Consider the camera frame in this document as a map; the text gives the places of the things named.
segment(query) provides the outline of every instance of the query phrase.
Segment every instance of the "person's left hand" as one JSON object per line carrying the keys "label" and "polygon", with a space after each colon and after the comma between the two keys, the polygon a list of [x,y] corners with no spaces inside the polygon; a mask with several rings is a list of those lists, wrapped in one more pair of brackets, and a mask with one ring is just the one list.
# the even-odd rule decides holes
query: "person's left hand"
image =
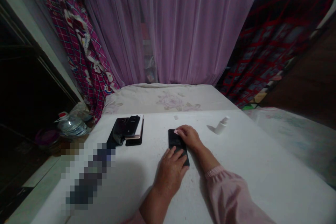
{"label": "person's left hand", "polygon": [[183,150],[174,154],[176,147],[167,149],[163,155],[154,188],[162,195],[172,199],[180,188],[182,179],[189,170],[188,166],[183,166],[187,160],[187,155],[181,157]]}

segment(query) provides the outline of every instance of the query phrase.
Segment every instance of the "finger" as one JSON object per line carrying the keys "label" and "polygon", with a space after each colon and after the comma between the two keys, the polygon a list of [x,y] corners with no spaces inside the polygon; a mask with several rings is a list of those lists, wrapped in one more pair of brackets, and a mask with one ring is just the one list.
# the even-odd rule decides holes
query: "finger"
{"label": "finger", "polygon": [[168,148],[168,149],[166,150],[166,152],[163,154],[163,158],[165,158],[165,157],[167,156],[168,152],[169,152],[169,148]]}
{"label": "finger", "polygon": [[171,158],[176,150],[176,146],[173,146],[167,153],[166,158]]}
{"label": "finger", "polygon": [[178,165],[180,165],[181,167],[184,165],[184,163],[187,161],[187,155],[183,155],[182,157],[180,157],[180,159],[177,161]]}
{"label": "finger", "polygon": [[179,157],[182,155],[183,153],[183,149],[180,149],[179,151],[175,152],[175,154],[171,157],[171,159],[173,161],[176,161],[177,159],[179,159]]}
{"label": "finger", "polygon": [[185,135],[184,131],[181,129],[178,129],[176,131],[178,133],[178,135],[182,138],[182,140],[184,140],[187,136]]}
{"label": "finger", "polygon": [[183,166],[183,168],[182,168],[182,170],[180,172],[181,179],[183,179],[183,177],[186,174],[187,170],[189,170],[189,166]]}
{"label": "finger", "polygon": [[183,130],[184,132],[187,132],[188,129],[190,129],[191,126],[189,125],[181,125],[180,127],[177,127],[177,130]]}

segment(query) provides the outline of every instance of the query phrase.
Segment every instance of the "table surface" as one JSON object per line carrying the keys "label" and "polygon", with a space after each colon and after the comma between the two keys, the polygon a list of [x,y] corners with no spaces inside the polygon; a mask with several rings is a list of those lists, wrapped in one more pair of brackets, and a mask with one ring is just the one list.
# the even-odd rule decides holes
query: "table surface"
{"label": "table surface", "polygon": [[[76,210],[68,223],[120,223],[131,217],[153,184],[158,163],[168,148],[168,129],[182,124],[194,127],[203,143],[227,169],[242,176],[254,202],[277,223],[335,223],[336,192],[314,171],[289,154],[241,111],[144,114],[140,146],[115,150],[115,161],[107,170],[97,197],[88,210]],[[65,195],[92,155],[107,141],[115,120],[129,115],[104,115],[69,167],[33,223],[64,223]],[[216,135],[216,127],[230,116],[227,127]],[[173,198],[165,223],[211,223],[211,207],[203,173],[188,151],[190,170]]]}

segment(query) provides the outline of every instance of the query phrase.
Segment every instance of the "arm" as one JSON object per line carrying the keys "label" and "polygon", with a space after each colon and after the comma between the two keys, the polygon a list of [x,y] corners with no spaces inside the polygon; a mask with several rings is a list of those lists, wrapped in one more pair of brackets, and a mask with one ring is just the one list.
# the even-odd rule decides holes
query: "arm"
{"label": "arm", "polygon": [[183,150],[174,153],[176,147],[166,150],[160,163],[156,181],[140,206],[139,211],[123,224],[159,224],[163,223],[169,204],[180,188],[182,179],[189,169],[183,166],[187,156]]}
{"label": "arm", "polygon": [[186,145],[196,154],[205,173],[216,222],[274,223],[251,199],[245,180],[226,171],[201,142],[191,126],[177,128]]}

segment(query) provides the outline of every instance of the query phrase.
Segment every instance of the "pink checkered fabric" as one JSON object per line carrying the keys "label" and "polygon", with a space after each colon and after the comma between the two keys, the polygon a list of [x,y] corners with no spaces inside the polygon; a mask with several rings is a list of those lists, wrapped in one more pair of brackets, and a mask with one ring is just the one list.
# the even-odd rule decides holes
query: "pink checkered fabric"
{"label": "pink checkered fabric", "polygon": [[99,120],[105,97],[112,87],[119,89],[97,34],[88,20],[83,0],[45,0],[57,34],[67,54],[70,67]]}

